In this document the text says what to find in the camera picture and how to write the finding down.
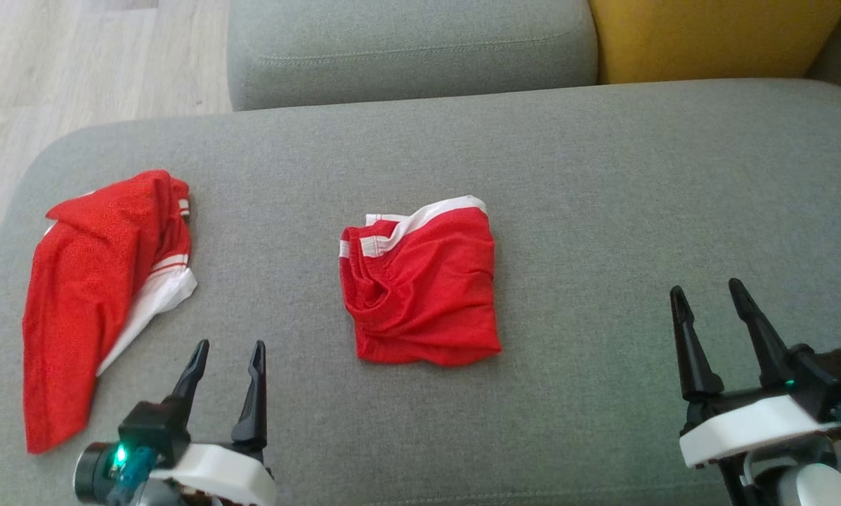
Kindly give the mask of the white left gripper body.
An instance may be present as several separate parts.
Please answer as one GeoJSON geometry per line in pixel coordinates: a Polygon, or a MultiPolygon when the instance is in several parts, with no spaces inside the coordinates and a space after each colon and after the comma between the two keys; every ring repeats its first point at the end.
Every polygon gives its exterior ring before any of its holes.
{"type": "Polygon", "coordinates": [[[192,444],[175,467],[152,471],[153,479],[179,486],[189,496],[240,505],[275,505],[277,489],[265,465],[217,444],[192,444]]]}

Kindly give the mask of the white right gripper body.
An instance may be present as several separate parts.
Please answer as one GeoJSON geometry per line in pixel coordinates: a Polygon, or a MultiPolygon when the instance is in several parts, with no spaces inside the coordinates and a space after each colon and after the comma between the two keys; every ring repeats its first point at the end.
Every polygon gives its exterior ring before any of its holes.
{"type": "Polygon", "coordinates": [[[694,391],[683,398],[688,410],[678,445],[688,468],[809,436],[841,440],[840,422],[819,419],[790,394],[766,395],[755,389],[729,395],[694,391]]]}

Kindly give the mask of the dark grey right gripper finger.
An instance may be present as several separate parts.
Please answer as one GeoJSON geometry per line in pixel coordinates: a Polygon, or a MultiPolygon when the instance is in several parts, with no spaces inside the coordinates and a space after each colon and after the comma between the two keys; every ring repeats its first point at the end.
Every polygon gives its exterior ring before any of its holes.
{"type": "Polygon", "coordinates": [[[710,367],[694,330],[692,308],[679,285],[670,290],[670,308],[682,398],[699,401],[720,395],[724,391],[722,378],[710,367]]]}
{"type": "Polygon", "coordinates": [[[793,373],[787,364],[788,349],[783,340],[741,279],[729,279],[728,286],[739,320],[748,328],[759,366],[761,387],[789,387],[792,384],[793,373]]]}

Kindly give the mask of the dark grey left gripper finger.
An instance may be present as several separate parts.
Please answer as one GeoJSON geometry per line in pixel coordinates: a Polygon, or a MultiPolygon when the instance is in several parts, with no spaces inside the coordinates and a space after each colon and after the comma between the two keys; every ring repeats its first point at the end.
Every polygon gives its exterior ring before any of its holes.
{"type": "Polygon", "coordinates": [[[209,353],[209,340],[203,339],[198,342],[191,358],[177,379],[176,385],[171,393],[172,399],[182,400],[187,406],[191,406],[197,385],[204,377],[209,353]]]}
{"type": "Polygon", "coordinates": [[[254,343],[251,355],[247,366],[249,390],[240,418],[232,429],[232,443],[243,450],[263,450],[267,444],[266,345],[263,340],[254,343]]]}

